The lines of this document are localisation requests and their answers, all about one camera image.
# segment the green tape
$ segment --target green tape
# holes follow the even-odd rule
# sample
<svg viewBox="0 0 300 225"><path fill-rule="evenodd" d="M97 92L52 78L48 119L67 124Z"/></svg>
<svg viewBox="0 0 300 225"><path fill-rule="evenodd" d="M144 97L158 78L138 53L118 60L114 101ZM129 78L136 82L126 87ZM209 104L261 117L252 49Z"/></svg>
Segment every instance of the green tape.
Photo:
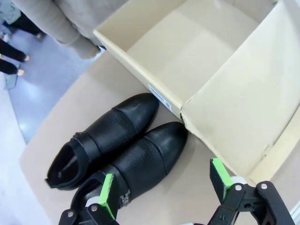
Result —
<svg viewBox="0 0 300 225"><path fill-rule="evenodd" d="M223 199L225 199L227 190L230 189L233 185L233 180L229 176L226 168L224 167L222 161L219 158L214 158L212 160L212 163L224 184Z"/></svg>
<svg viewBox="0 0 300 225"><path fill-rule="evenodd" d="M106 208L108 213L111 215L111 217L115 220L116 218L113 216L113 213L107 203L109 192L111 189L112 181L113 181L114 174L109 173L106 175L104 184L100 193L100 198L99 198L99 205L102 207Z"/></svg>

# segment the open shoebox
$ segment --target open shoebox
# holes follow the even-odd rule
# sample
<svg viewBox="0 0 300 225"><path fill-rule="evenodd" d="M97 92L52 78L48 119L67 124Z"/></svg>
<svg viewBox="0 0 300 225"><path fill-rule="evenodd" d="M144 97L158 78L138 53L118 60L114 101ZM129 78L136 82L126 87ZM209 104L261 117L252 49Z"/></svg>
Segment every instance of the open shoebox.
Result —
<svg viewBox="0 0 300 225"><path fill-rule="evenodd" d="M270 180L300 138L300 9L131 0L94 33L236 175Z"/></svg>

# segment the black leather shoe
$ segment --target black leather shoe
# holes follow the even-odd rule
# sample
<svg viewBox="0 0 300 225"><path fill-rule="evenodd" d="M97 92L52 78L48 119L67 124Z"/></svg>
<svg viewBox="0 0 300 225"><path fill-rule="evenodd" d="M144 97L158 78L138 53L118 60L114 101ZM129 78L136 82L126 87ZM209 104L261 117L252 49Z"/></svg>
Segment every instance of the black leather shoe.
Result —
<svg viewBox="0 0 300 225"><path fill-rule="evenodd" d="M157 110L158 100L150 93L112 108L61 148L48 171L48 185L60 190L78 187L142 135Z"/></svg>
<svg viewBox="0 0 300 225"><path fill-rule="evenodd" d="M120 205L155 187L177 162L188 138L184 124L161 125L135 141L118 158L93 174L77 190L71 209L80 212L87 201L99 196L106 174L115 173L120 187Z"/></svg>

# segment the black pants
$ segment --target black pants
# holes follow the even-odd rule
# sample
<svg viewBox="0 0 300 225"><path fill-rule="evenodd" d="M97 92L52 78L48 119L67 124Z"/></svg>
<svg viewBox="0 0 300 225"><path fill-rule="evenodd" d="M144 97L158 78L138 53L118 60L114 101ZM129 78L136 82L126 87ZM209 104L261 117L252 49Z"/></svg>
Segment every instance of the black pants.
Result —
<svg viewBox="0 0 300 225"><path fill-rule="evenodd" d="M24 13L21 12L21 16L15 22L11 24L7 24L6 22L3 23L5 27L12 27L16 29L23 30L27 33L37 35L42 33L40 28L38 28Z"/></svg>
<svg viewBox="0 0 300 225"><path fill-rule="evenodd" d="M0 54L3 54L19 62L24 62L26 58L26 54L24 52L15 49L13 46L9 45L2 39L0 39ZM10 62L0 59L0 71L10 75L16 74L18 72L18 68Z"/></svg>

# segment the screw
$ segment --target screw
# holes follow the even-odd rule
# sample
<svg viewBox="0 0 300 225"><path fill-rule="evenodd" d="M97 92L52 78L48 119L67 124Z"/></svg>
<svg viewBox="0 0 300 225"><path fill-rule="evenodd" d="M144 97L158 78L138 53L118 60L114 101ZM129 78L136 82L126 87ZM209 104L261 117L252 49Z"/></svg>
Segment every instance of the screw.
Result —
<svg viewBox="0 0 300 225"><path fill-rule="evenodd" d="M67 217L72 217L74 215L74 212L70 211L67 213Z"/></svg>
<svg viewBox="0 0 300 225"><path fill-rule="evenodd" d="M97 211L97 209L98 209L98 207L97 207L96 205L93 205L92 208L91 208L91 210L92 210L93 212Z"/></svg>
<svg viewBox="0 0 300 225"><path fill-rule="evenodd" d="M266 184L262 184L262 185L261 185L261 188L262 188L262 189L267 189L268 186L267 186Z"/></svg>
<svg viewBox="0 0 300 225"><path fill-rule="evenodd" d="M237 191L241 191L241 190L242 190L242 186L241 186L241 185L236 185L236 186L235 186L235 189L236 189Z"/></svg>

